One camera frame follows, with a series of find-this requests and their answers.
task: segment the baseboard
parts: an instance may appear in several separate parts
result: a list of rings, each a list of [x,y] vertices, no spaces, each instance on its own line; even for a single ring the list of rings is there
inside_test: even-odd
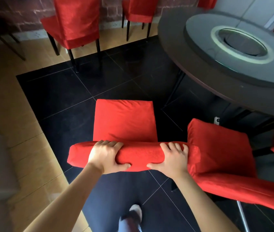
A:
[[[152,23],[158,23],[160,20],[159,17],[154,17]],[[133,23],[131,22],[131,25],[141,25],[141,23]],[[106,22],[100,24],[100,30],[103,29],[110,29],[110,28],[119,28],[122,27],[122,21],[113,21],[113,22]],[[19,41],[25,41],[25,40],[35,40],[40,38],[47,38],[48,35],[46,34],[46,31],[44,29],[41,30],[35,30],[35,31],[26,31],[26,32],[17,32],[13,34]],[[9,35],[2,35],[2,37],[7,42],[14,42],[14,40]]]

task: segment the brick wallpaper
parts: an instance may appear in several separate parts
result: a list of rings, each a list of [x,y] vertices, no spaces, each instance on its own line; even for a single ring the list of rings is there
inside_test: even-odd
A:
[[[159,0],[155,16],[164,9],[177,6],[194,6],[198,0]],[[0,18],[13,32],[42,29],[40,19],[55,14],[53,0],[0,0]],[[121,20],[121,0],[101,0],[100,21]]]

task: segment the person's arm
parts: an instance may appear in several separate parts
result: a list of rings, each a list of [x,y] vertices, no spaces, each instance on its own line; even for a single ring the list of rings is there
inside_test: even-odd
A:
[[[165,154],[164,162],[150,163],[147,166],[174,180],[189,204],[201,232],[240,232],[188,173],[188,147],[183,145],[182,151],[178,143],[168,143],[169,147],[161,143],[160,146]]]
[[[71,232],[93,187],[102,174],[125,171],[130,164],[117,164],[116,153],[123,143],[99,141],[89,155],[88,164],[24,232]]]

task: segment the foot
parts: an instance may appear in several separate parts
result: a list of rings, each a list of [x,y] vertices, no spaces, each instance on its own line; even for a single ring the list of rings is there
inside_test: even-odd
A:
[[[142,210],[138,204],[131,206],[130,211],[135,211],[139,215],[140,222],[142,221]]]

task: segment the table top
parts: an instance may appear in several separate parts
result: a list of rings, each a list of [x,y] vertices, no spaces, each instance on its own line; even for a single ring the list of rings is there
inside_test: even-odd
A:
[[[196,7],[164,13],[158,36],[198,84],[251,111],[274,116],[274,33],[227,13]]]

